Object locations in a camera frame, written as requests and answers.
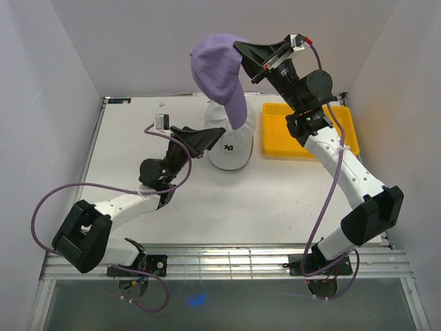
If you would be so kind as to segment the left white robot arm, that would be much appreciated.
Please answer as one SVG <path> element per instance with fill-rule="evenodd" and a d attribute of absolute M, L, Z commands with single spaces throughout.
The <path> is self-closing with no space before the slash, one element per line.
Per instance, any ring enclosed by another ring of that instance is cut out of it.
<path fill-rule="evenodd" d="M 134 194 L 98 203 L 77 201 L 52 240 L 53 249 L 79 272 L 99 264 L 120 265 L 131 275 L 151 270 L 147 249 L 133 239 L 113 239 L 117 227 L 148 212 L 165 207 L 176 185 L 172 182 L 193 159 L 203 157 L 224 135 L 224 128 L 194 130 L 170 128 L 167 151 L 162 159 L 145 159 L 139 168 L 141 186 Z"/>

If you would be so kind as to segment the purple baseball cap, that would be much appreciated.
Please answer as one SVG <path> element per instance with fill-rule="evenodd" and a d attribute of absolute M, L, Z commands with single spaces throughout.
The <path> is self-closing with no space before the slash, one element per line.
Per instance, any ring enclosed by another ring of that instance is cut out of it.
<path fill-rule="evenodd" d="M 247 118 L 247 104 L 239 79 L 243 57 L 234 48 L 237 41 L 242 39 L 233 34 L 211 34 L 190 52 L 194 82 L 210 100 L 224 107 L 234 130 L 243 126 Z"/>

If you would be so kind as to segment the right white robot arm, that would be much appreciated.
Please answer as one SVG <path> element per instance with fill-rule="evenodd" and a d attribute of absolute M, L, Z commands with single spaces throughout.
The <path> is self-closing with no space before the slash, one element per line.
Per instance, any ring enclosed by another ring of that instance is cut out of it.
<path fill-rule="evenodd" d="M 302 259 L 296 264 L 305 277 L 326 274 L 351 251 L 396 225 L 404 199 L 398 186 L 388 187 L 375 178 L 345 144 L 345 131 L 329 106 L 334 96 L 330 74 L 318 68 L 299 77 L 291 57 L 314 49 L 302 34 L 291 34 L 269 45 L 234 42 L 242 67 L 253 84 L 268 80 L 292 114 L 285 117 L 292 138 L 312 153 L 333 177 L 326 203 L 337 187 L 345 194 L 351 212 L 330 235 L 313 243 L 320 220 L 311 231 Z"/>

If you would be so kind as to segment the white cap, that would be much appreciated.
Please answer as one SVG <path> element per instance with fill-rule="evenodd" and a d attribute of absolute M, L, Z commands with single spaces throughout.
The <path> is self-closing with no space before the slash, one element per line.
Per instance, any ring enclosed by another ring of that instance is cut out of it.
<path fill-rule="evenodd" d="M 225 129 L 225 133 L 208 152 L 211 163 L 221 170 L 240 170 L 252 155 L 257 120 L 255 110 L 249 102 L 246 105 L 246 120 L 237 130 L 232 129 L 222 105 L 212 101 L 205 111 L 204 128 Z"/>

